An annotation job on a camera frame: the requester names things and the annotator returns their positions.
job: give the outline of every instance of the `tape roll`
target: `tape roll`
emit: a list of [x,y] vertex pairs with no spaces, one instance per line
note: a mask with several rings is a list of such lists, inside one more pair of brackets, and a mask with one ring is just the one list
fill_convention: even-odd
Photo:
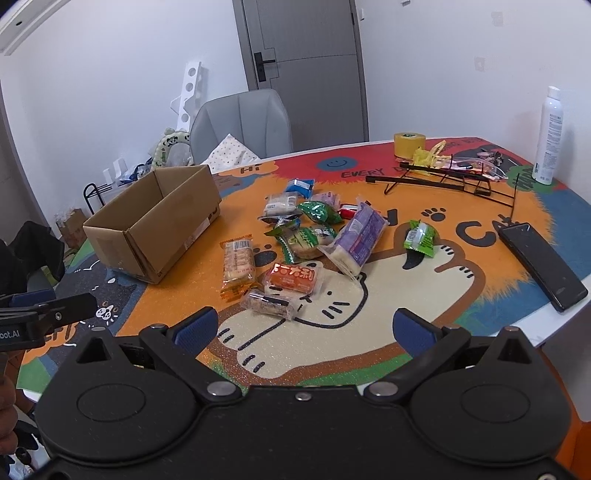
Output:
[[402,133],[394,135],[394,154],[405,160],[412,160],[415,150],[425,148],[427,137],[421,134]]

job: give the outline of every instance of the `blue smiley face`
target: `blue smiley face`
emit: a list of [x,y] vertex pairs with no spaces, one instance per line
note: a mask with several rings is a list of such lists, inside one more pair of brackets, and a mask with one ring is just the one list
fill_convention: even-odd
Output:
[[357,160],[350,157],[327,158],[316,164],[316,167],[324,171],[351,170],[357,166]]

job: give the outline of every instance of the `small cardboard box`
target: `small cardboard box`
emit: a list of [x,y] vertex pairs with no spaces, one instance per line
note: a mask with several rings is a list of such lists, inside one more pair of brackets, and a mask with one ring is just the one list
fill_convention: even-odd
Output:
[[84,224],[107,267],[159,283],[219,216],[219,192],[207,165],[158,168]]
[[68,247],[79,249],[82,246],[86,240],[86,234],[83,228],[86,220],[87,218],[84,212],[77,208],[68,213],[66,218],[56,221],[61,237]]

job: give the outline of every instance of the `bottle cap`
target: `bottle cap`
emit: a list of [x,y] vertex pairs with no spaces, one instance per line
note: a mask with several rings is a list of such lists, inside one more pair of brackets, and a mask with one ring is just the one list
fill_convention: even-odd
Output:
[[548,87],[548,96],[554,100],[560,101],[560,89],[556,87]]

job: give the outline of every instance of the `metal bolt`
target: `metal bolt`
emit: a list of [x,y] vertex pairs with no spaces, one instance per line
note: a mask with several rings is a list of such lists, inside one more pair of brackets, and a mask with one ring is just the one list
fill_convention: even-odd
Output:
[[295,394],[295,399],[298,401],[310,401],[312,400],[312,394],[308,392],[299,392]]
[[227,397],[236,391],[236,385],[226,381],[213,382],[207,386],[207,391],[215,397]]
[[369,392],[376,397],[392,397],[398,393],[398,386],[392,382],[376,382],[369,387]]

